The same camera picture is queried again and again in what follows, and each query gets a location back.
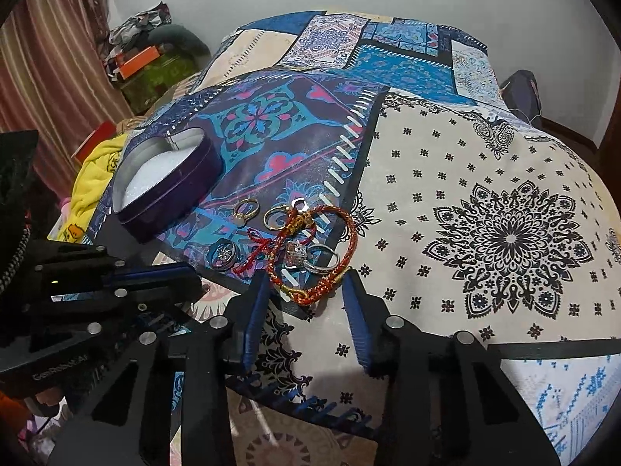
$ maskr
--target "metal screw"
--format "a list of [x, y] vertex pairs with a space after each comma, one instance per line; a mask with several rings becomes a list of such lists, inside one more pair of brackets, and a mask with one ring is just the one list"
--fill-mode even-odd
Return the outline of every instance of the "metal screw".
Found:
[[221, 329], [229, 323], [229, 320], [224, 316], [215, 316], [209, 320], [209, 325], [213, 329]]
[[406, 321], [399, 316], [390, 316], [386, 319], [386, 325], [391, 329], [400, 329], [406, 324]]
[[157, 339], [157, 335], [153, 331], [145, 331], [138, 337], [138, 341], [143, 345], [151, 345]]
[[474, 342], [474, 336], [470, 331], [458, 331], [457, 341], [464, 345], [470, 345]]
[[99, 333], [101, 333], [101, 324], [98, 322], [91, 322], [86, 328], [86, 330], [91, 335], [98, 335]]

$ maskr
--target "white wall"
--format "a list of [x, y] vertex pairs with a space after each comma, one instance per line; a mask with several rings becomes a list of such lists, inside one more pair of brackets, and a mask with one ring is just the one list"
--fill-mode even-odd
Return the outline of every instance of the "white wall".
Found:
[[[160, 0], [113, 1], [126, 18]], [[589, 0], [163, 1], [173, 21], [212, 51], [237, 26], [298, 10], [336, 7], [457, 26], [489, 46], [499, 81], [515, 70], [532, 70], [543, 115], [595, 140], [604, 135], [621, 78], [619, 49]]]

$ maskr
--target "bedspread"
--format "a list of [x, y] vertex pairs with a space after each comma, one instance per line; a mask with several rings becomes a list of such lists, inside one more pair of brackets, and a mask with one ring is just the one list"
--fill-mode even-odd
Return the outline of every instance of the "bedspread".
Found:
[[[300, 196], [343, 206], [356, 222], [352, 265], [368, 292], [424, 331], [466, 329], [505, 357], [515, 344], [532, 353], [503, 369], [562, 464], [577, 456], [621, 387], [621, 355], [588, 355], [572, 342], [621, 333], [621, 221], [589, 166], [507, 109], [484, 44], [414, 19], [325, 11], [262, 19], [227, 37], [190, 93], [160, 108], [130, 145], [181, 123], [204, 127], [227, 165], [223, 186], [160, 235], [167, 256], [211, 281], [195, 317], [221, 313], [250, 275], [204, 264], [222, 236], [252, 250], [245, 228], [230, 223], [240, 197], [259, 197], [264, 211]], [[91, 238], [108, 211], [104, 193]], [[321, 243], [345, 249], [342, 225], [328, 216], [319, 228]], [[308, 277], [286, 275], [294, 286]], [[541, 342], [563, 342], [566, 358], [540, 359]], [[330, 414], [381, 422], [387, 381], [357, 364], [339, 291], [309, 310], [271, 304], [252, 375], [246, 390], [255, 395], [277, 382], [296, 404], [313, 398], [317, 410], [334, 403]], [[176, 386], [179, 397], [181, 373]], [[234, 422], [260, 413], [243, 398], [235, 405]], [[352, 437], [296, 426], [291, 436], [283, 423], [273, 435], [247, 426], [236, 451], [268, 464], [265, 447], [278, 442], [289, 464], [372, 463], [351, 453]]]

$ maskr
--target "curtain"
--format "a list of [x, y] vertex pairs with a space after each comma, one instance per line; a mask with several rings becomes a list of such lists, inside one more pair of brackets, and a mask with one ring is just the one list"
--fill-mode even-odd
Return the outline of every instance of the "curtain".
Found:
[[107, 0], [20, 0], [0, 29], [0, 131], [39, 130], [33, 166], [71, 195], [71, 155], [103, 121], [132, 112], [104, 72]]

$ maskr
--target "yellow blanket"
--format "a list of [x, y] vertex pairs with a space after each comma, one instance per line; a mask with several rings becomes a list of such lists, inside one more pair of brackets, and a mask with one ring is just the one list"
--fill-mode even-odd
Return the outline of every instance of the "yellow blanket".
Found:
[[69, 218], [58, 234], [61, 242], [80, 242], [92, 213], [104, 194], [114, 170], [119, 165], [119, 155], [127, 134], [101, 142], [82, 164], [73, 185]]

